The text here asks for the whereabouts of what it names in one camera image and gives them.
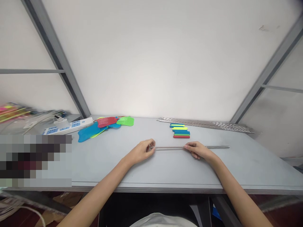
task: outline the stack of blocks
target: stack of blocks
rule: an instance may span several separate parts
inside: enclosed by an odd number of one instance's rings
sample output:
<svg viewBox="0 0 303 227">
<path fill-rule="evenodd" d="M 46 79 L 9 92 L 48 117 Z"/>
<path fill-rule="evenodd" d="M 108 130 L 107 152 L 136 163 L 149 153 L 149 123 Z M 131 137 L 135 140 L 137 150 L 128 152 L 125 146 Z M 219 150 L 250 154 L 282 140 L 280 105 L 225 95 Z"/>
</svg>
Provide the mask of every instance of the stack of blocks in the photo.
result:
<svg viewBox="0 0 303 227">
<path fill-rule="evenodd" d="M 174 138 L 190 138 L 190 132 L 187 131 L 187 128 L 183 124 L 171 123 L 170 128 L 172 128 L 174 134 Z"/>
</svg>

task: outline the metal rods bundle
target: metal rods bundle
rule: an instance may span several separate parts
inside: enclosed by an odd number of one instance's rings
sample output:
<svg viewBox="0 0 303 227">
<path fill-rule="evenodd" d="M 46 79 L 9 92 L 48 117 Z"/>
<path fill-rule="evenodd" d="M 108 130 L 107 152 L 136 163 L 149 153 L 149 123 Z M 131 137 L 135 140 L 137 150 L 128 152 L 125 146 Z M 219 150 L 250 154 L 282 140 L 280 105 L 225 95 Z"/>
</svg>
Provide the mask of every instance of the metal rods bundle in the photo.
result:
<svg viewBox="0 0 303 227">
<path fill-rule="evenodd" d="M 159 120 L 157 121 L 198 126 L 203 128 L 221 129 L 227 131 L 254 133 L 253 129 L 248 128 L 246 125 L 233 124 L 229 122 L 200 121 L 200 120 L 188 120 L 188 119 L 178 119 L 178 118 L 159 118 Z"/>
</svg>

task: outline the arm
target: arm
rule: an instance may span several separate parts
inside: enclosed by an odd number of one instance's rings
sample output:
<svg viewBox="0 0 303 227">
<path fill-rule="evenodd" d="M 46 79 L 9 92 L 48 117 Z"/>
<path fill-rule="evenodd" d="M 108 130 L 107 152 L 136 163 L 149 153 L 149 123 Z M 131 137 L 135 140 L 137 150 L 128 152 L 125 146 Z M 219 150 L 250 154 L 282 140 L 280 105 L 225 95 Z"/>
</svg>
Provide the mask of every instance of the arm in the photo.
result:
<svg viewBox="0 0 303 227">
<path fill-rule="evenodd" d="M 217 155 L 199 142 L 189 142 L 184 147 L 192 153 L 193 157 L 200 159 L 201 156 L 204 158 L 214 169 L 243 226 L 272 227 L 259 207 L 244 191 Z"/>
<path fill-rule="evenodd" d="M 154 154 L 155 148 L 149 151 L 149 145 L 155 146 L 156 143 L 153 139 L 141 141 L 124 158 L 122 158 L 115 168 L 71 210 L 71 212 L 59 223 L 58 227 L 90 226 L 127 171 L 134 164 L 139 163 Z"/>
</svg>

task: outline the forearm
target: forearm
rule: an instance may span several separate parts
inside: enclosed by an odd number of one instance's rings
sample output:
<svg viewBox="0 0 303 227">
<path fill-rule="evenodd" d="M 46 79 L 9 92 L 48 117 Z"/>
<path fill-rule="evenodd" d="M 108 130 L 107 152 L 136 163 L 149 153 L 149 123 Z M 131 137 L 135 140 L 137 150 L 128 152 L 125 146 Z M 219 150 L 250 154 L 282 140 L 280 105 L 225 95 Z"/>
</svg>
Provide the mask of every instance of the forearm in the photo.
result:
<svg viewBox="0 0 303 227">
<path fill-rule="evenodd" d="M 233 177 L 221 159 L 214 155 L 208 162 L 219 177 L 242 225 L 245 227 L 272 227 L 271 223 Z"/>
<path fill-rule="evenodd" d="M 90 226 L 131 166 L 132 164 L 125 158 L 121 159 L 115 168 L 71 210 L 58 227 Z"/>
</svg>

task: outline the right hand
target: right hand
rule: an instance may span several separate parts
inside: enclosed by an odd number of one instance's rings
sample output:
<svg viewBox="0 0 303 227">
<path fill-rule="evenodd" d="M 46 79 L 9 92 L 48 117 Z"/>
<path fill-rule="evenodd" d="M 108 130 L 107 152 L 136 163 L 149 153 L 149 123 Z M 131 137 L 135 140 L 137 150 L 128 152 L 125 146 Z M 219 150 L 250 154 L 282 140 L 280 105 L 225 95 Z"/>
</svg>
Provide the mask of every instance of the right hand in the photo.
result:
<svg viewBox="0 0 303 227">
<path fill-rule="evenodd" d="M 186 145 L 184 145 L 184 148 L 189 150 L 192 153 L 192 156 L 197 159 L 200 159 L 200 157 L 202 157 L 208 161 L 215 156 L 215 154 L 210 149 L 206 148 L 198 141 L 188 142 Z"/>
</svg>

